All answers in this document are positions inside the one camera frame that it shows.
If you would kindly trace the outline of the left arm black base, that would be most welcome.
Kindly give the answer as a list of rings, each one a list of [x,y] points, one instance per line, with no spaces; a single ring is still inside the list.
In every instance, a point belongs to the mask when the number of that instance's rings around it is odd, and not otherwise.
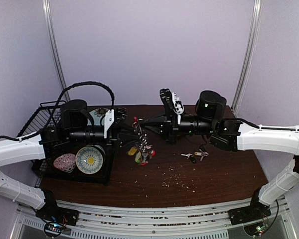
[[[35,215],[44,222],[45,235],[49,239],[55,239],[67,230],[66,226],[76,225],[79,211],[58,206],[50,190],[42,189],[42,191],[45,204],[40,209],[34,209]]]

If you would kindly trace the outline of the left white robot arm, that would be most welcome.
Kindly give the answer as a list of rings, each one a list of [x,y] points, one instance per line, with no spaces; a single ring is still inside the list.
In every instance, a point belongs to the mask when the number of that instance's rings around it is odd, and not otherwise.
[[[119,132],[126,128],[125,108],[113,104],[94,121],[84,100],[62,102],[59,96],[47,123],[39,131],[21,137],[0,136],[0,167],[28,160],[64,162],[74,150],[74,166],[86,175],[98,173],[109,165],[119,143]],[[28,205],[51,221],[57,221],[62,211],[53,194],[35,189],[10,178],[0,171],[0,196]]]

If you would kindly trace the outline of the keyring bundle with coloured tags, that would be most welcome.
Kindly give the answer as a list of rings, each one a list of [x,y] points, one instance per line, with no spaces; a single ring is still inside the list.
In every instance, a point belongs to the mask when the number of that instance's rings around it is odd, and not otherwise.
[[[142,166],[148,164],[149,160],[155,156],[155,151],[152,145],[149,144],[148,135],[141,127],[142,119],[134,117],[133,129],[134,133],[137,134],[138,140],[134,146],[128,151],[128,155],[134,155],[134,161]]]

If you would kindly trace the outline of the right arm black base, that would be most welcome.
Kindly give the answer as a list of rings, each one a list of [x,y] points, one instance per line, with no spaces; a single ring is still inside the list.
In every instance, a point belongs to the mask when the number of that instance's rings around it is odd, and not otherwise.
[[[252,238],[260,238],[265,234],[276,221],[279,214],[279,203],[276,200],[277,211],[272,223],[268,226],[269,216],[271,215],[270,206],[266,206],[259,201],[260,188],[258,188],[252,195],[250,204],[246,207],[230,209],[228,216],[231,225],[244,224],[251,221],[262,220],[254,224],[243,226],[244,232]]]

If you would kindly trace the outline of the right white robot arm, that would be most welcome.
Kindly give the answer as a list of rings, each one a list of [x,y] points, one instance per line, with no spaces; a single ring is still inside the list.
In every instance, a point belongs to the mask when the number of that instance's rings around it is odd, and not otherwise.
[[[263,126],[241,118],[224,118],[227,101],[210,90],[200,93],[193,115],[185,113],[176,93],[161,89],[159,95],[165,112],[140,125],[157,131],[169,143],[176,143],[180,135],[201,135],[225,151],[266,150],[294,156],[281,173],[254,192],[253,202],[245,210],[249,219],[257,219],[265,207],[299,183],[299,125]]]

